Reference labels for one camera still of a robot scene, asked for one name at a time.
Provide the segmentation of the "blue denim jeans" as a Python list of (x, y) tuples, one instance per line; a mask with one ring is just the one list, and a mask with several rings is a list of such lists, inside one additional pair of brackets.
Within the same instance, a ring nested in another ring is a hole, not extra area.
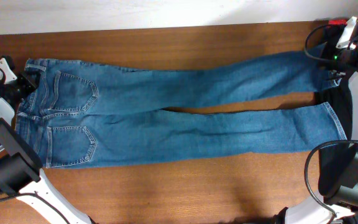
[(210, 70), (141, 70), (81, 60), (30, 59), (38, 89), (16, 132), (45, 167), (153, 164), (247, 152), (308, 151), (346, 134), (330, 103), (292, 110), (190, 114), (182, 108), (336, 88), (303, 52)]

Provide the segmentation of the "red cloth piece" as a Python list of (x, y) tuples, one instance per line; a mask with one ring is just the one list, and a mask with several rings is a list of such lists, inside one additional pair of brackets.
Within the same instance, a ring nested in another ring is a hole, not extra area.
[(328, 21), (328, 24), (331, 26), (345, 26), (347, 21), (345, 19), (335, 19)]

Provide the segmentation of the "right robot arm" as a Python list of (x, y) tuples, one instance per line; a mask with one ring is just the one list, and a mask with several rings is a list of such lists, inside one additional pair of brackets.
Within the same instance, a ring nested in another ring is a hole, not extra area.
[(271, 223), (354, 223), (358, 214), (358, 16), (325, 27), (328, 42), (315, 59), (340, 84), (319, 98), (331, 103), (346, 138), (322, 143), (308, 154), (304, 180), (310, 196), (285, 207)]

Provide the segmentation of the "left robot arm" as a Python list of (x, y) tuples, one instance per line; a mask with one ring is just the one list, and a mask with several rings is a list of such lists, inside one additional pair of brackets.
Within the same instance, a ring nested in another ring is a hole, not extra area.
[(0, 202), (17, 199), (49, 223), (93, 223), (52, 185), (38, 155), (11, 127), (13, 105), (36, 88), (24, 74), (0, 67)]

